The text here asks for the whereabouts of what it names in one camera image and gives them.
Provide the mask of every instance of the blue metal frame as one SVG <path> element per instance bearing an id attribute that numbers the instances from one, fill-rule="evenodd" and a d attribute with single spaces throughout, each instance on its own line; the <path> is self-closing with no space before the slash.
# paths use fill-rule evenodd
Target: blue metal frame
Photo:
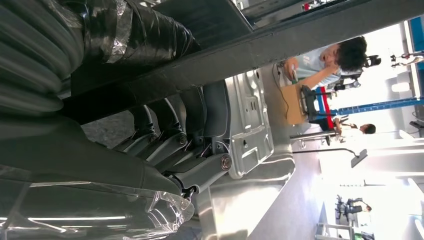
<path id="1" fill-rule="evenodd" d="M 316 99 L 318 100 L 318 105 L 319 105 L 318 112 L 326 113 L 322 97 L 317 97 Z M 383 110 L 383 109 L 401 108 L 401 107 L 414 106 L 414 105 L 424 105 L 424 97 L 419 97 L 419 98 L 411 97 L 411 98 L 405 98 L 405 99 L 399 99 L 399 100 L 393 100 L 393 101 L 384 101 L 384 102 L 376 102 L 376 103 L 364 104 L 364 105 L 358 105 L 358 106 L 349 106 L 349 107 L 344 107 L 339 109 L 333 109 L 330 112 L 334 114 L 335 116 L 340 116 L 340 115 L 349 115 L 349 114 L 377 111 L 377 110 Z M 325 118 L 326 116 L 316 116 L 316 119 L 325 119 Z"/>

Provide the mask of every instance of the black hair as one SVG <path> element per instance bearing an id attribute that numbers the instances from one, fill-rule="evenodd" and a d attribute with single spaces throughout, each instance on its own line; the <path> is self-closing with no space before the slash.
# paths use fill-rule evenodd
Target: black hair
<path id="1" fill-rule="evenodd" d="M 340 42 L 337 51 L 337 63 L 341 70 L 354 72 L 361 69 L 367 62 L 367 41 L 363 36 L 358 36 Z"/>
<path id="2" fill-rule="evenodd" d="M 367 124 L 365 129 L 365 134 L 375 134 L 376 126 L 374 124 Z"/>

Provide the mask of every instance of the metal pipe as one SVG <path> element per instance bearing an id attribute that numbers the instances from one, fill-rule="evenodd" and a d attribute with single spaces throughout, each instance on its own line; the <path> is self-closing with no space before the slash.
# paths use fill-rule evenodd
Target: metal pipe
<path id="1" fill-rule="evenodd" d="M 335 130 L 321 131 L 321 132 L 290 136 L 290 140 L 306 140 L 306 139 L 314 139 L 314 138 L 321 138 L 321 137 L 327 137 L 327 136 L 334 137 L 336 135 L 337 135 L 337 132 Z"/>

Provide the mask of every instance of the person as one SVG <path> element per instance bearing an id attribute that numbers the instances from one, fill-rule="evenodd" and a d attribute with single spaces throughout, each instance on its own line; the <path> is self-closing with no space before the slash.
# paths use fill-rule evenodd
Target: person
<path id="1" fill-rule="evenodd" d="M 352 138 L 355 136 L 360 136 L 363 134 L 374 134 L 376 133 L 376 126 L 371 123 L 367 123 L 364 125 L 361 125 L 359 128 L 356 124 L 353 123 L 346 123 L 348 120 L 347 117 L 342 118 L 335 118 L 333 120 L 334 124 L 334 130 L 338 133 L 339 137 L 336 139 L 337 141 L 340 141 L 341 143 L 345 142 L 347 138 Z M 311 124 L 318 124 L 319 127 L 323 131 L 329 131 L 331 130 L 328 124 L 328 121 L 326 118 L 323 119 L 317 119 L 317 120 L 311 120 L 309 121 Z"/>
<path id="2" fill-rule="evenodd" d="M 366 51 L 365 38 L 355 37 L 289 58 L 282 64 L 283 73 L 288 80 L 297 78 L 313 90 L 338 81 L 343 72 L 360 70 L 367 62 Z"/>

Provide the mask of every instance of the power cable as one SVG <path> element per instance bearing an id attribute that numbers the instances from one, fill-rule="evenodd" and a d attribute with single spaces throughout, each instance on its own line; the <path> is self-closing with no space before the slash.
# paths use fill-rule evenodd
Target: power cable
<path id="1" fill-rule="evenodd" d="M 287 114 L 289 113 L 289 103 L 287 103 L 286 99 L 284 98 L 283 91 L 281 91 L 280 85 L 278 84 L 276 76 L 274 75 L 274 67 L 275 66 L 276 66 L 276 64 L 272 65 L 271 74 L 272 74 L 272 78 L 274 79 L 274 83 L 275 83 L 276 87 L 278 88 L 278 91 L 281 94 L 282 100 L 287 105 L 287 109 L 285 110 L 285 119 L 287 119 Z M 280 74 L 281 74 L 281 72 L 278 70 L 278 68 L 277 68 L 277 74 L 278 74 L 278 76 L 280 76 Z"/>

